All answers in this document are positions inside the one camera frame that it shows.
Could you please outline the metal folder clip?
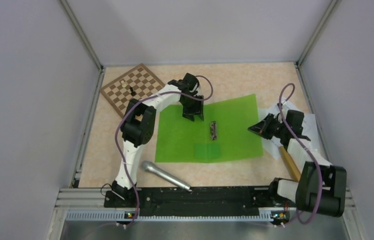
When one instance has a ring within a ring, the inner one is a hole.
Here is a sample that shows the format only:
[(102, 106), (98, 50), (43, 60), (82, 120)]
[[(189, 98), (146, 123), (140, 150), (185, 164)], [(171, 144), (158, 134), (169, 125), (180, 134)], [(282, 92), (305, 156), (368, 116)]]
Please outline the metal folder clip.
[(217, 140), (217, 123), (216, 121), (210, 122), (210, 140), (215, 141)]

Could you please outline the green plastic folder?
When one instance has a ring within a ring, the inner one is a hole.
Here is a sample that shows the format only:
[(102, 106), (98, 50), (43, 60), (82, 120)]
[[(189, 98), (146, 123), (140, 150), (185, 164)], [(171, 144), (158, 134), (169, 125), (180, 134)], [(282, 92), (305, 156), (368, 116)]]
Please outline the green plastic folder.
[[(258, 122), (255, 94), (204, 105), (204, 120), (182, 117), (181, 105), (159, 115), (157, 163), (220, 163), (263, 156), (260, 136), (248, 131)], [(217, 140), (210, 140), (210, 122), (217, 123)]]

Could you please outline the white paper files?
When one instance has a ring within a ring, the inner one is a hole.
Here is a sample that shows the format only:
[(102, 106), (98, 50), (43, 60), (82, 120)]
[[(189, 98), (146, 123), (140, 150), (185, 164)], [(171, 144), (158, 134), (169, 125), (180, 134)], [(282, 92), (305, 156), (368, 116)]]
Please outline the white paper files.
[[(279, 110), (276, 107), (276, 104), (271, 106), (270, 108), (258, 108), (258, 115), (259, 120), (263, 120), (268, 114), (278, 114)], [(312, 143), (312, 148), (320, 150), (321, 144), (319, 140), (319, 134), (317, 129), (317, 123), (315, 115), (312, 113), (306, 113), (304, 115), (303, 121), (303, 135), (310, 138)], [(262, 139), (263, 148), (266, 152), (268, 152), (275, 160), (278, 160), (281, 155), (279, 151), (279, 147), (281, 146), (280, 140), (278, 138), (273, 137), (272, 139)]]

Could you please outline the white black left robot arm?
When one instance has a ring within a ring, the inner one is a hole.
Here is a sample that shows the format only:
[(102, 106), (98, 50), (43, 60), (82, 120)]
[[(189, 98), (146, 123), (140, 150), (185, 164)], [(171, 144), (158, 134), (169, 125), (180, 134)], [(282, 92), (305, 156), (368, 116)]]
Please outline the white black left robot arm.
[(168, 106), (181, 103), (183, 118), (204, 119), (204, 101), (197, 75), (186, 73), (181, 80), (169, 81), (161, 90), (144, 99), (131, 99), (116, 132), (123, 144), (117, 144), (121, 165), (111, 184), (116, 200), (124, 207), (135, 201), (136, 174), (143, 149), (154, 134), (156, 115)]

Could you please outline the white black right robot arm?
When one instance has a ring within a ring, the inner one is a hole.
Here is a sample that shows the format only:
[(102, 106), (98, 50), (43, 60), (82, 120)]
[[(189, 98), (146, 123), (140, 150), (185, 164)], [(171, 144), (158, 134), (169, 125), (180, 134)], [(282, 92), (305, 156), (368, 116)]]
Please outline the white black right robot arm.
[(278, 138), (300, 173), (299, 180), (275, 178), (268, 200), (274, 206), (290, 200), (300, 211), (340, 217), (345, 208), (347, 171), (331, 164), (313, 148), (310, 138), (303, 135), (304, 118), (303, 112), (288, 110), (270, 113), (248, 127), (264, 139)]

